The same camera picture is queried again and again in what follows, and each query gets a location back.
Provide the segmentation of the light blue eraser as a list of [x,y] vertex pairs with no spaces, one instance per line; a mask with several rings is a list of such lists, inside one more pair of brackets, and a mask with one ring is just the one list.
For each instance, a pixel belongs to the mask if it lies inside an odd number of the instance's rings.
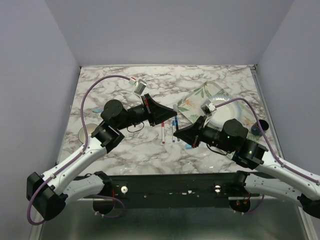
[[192,149],[193,147],[192,147],[190,144],[186,144],[186,145],[185,145],[185,148],[186,148],[186,149]]

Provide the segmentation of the white marker red tip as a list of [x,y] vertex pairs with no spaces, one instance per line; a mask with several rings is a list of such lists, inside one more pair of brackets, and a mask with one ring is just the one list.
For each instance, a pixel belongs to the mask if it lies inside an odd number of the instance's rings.
[[165,123],[161,123],[161,143],[165,144]]

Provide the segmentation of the white marker blue end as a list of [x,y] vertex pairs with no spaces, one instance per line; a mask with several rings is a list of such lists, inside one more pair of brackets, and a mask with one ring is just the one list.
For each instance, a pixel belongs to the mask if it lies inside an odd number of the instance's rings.
[[176,131],[176,122],[175,120],[172,121],[172,142],[175,143],[176,142],[176,137],[174,136],[174,133]]

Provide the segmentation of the light blue rectangular block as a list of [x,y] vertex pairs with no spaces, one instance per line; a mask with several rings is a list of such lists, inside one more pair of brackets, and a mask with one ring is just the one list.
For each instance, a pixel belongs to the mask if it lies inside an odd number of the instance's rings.
[[101,113],[102,111],[103,111],[102,108],[97,108],[93,110],[94,113]]

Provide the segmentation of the blue transparent gel pen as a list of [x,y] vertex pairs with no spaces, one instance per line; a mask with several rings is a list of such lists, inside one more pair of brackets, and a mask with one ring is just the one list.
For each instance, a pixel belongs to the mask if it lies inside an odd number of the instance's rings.
[[175,121],[175,129],[176,129],[175,131],[177,132],[179,130],[179,123],[178,123],[177,116],[175,116],[174,121]]

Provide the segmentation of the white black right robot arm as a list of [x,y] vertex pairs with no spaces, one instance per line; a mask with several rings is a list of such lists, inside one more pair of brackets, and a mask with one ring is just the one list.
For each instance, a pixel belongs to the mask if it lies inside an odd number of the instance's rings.
[[174,136],[193,148],[203,142],[227,153],[237,165],[269,175],[270,178],[243,173],[230,183],[230,191],[241,196],[245,192],[263,194],[293,201],[307,214],[320,217],[320,176],[279,158],[271,147],[247,139],[248,129],[236,119],[227,120],[222,130],[205,124],[200,116],[195,123],[179,129]]

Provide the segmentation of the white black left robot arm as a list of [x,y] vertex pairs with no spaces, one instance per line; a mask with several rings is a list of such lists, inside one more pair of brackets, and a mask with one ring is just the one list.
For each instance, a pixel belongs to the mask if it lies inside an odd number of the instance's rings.
[[49,221],[58,216],[66,204],[78,199],[93,195],[112,199],[112,180],[103,171],[81,180],[77,180],[77,176],[119,145],[124,139],[122,129],[144,121],[154,127],[176,115],[176,111],[157,103],[149,94],[142,96],[140,105],[130,109],[125,109],[117,99],[109,100],[101,113],[102,122],[91,134],[85,136],[85,142],[80,148],[44,173],[33,172],[28,176],[28,207],[34,207],[45,221]]

